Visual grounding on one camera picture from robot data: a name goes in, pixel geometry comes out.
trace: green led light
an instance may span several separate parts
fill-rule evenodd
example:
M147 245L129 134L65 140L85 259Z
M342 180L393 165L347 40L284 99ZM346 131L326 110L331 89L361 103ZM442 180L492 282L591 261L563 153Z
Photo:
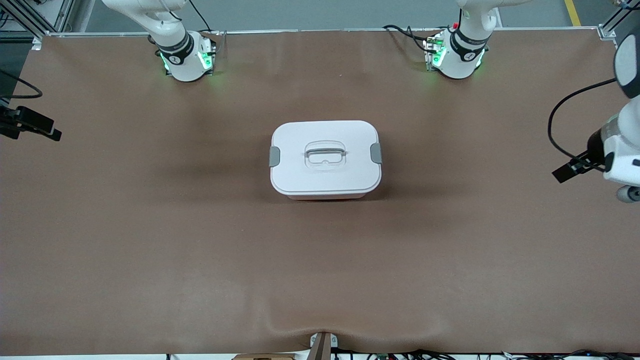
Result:
M482 56L483 55L484 55L484 50L482 50L480 55L478 55L478 62L476 63L476 67L478 67L478 66L480 66L480 64L482 64Z
M434 55L433 57L433 65L434 66L441 66L442 65L442 59L444 59L444 56L447 54L447 48L446 47L441 47L440 50L438 50L438 52Z
M207 53L201 53L200 51L198 52L198 55L200 55L200 62L202 62L202 67L207 70L210 69L212 67L211 56L209 56Z
M162 63L164 64L164 68L167 71L171 71L171 70L169 70L169 65L166 63L166 59L164 58L164 55L162 55L162 53L160 53L160 59L162 59Z

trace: lid handle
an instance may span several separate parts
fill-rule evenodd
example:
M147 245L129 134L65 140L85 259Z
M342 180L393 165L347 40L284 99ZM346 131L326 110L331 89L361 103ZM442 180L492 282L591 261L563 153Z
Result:
M334 154L334 153L339 153L344 156L346 155L347 152L344 149L340 149L338 147L323 147L320 149L309 149L305 152L305 155L309 156L312 154Z

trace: gray floor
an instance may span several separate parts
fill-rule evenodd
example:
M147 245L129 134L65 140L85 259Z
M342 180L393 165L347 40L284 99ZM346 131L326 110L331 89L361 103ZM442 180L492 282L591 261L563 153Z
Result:
M380 28L386 24L433 28L457 20L453 0L193 0L214 30L346 29ZM609 0L574 0L580 22L593 26L608 18L615 7ZM131 19L107 8L101 0L77 0L75 29L87 32L119 33L143 31ZM176 12L188 29L204 29L202 20L189 5ZM571 26L564 0L534 0L500 9L504 27ZM631 14L617 31L626 35L640 24L640 12ZM29 44L0 44L0 67L18 74ZM0 78L2 94L15 82Z
M194 0L215 30L380 28L387 24L434 28L453 23L458 7L452 0ZM202 21L186 6L176 14L188 29ZM505 26L571 26L563 0L536 0L500 11ZM141 31L139 25L96 0L89 32Z
M31 43L26 44L0 44L0 69L19 76L22 64L31 49ZM10 95L15 88L15 80L0 74L0 95Z

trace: white plastic container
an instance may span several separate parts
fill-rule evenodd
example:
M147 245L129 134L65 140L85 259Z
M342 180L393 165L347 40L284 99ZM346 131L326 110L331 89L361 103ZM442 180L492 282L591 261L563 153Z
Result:
M357 199L382 178L378 132L362 120L290 122L271 138L271 184L294 200Z

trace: metal bracket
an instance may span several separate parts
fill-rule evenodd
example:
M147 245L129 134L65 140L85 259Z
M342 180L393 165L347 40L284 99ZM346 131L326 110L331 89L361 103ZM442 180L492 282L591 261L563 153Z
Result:
M35 51L42 50L42 41L39 38L33 38L33 41L31 41L31 43L32 43L31 50L35 50Z
M317 332L313 336L311 336L311 343L310 343L311 347L314 346L314 343L316 342L316 338L318 334L322 334L322 332ZM338 337L333 334L329 334L329 335L331 335L331 347L338 347Z
M433 44L428 44L426 41L422 41L422 46L427 49L433 49ZM435 71L436 69L433 67L433 54L424 52L424 61L427 63L427 71Z
M600 37L600 39L602 41L613 41L613 42L616 41L616 32L615 32L615 30L611 30L611 31L607 32L604 29L604 26L602 24L599 24L597 29L598 29L598 36Z
M318 332L311 337L311 350L307 360L331 360L331 348L338 347L338 337L328 332Z

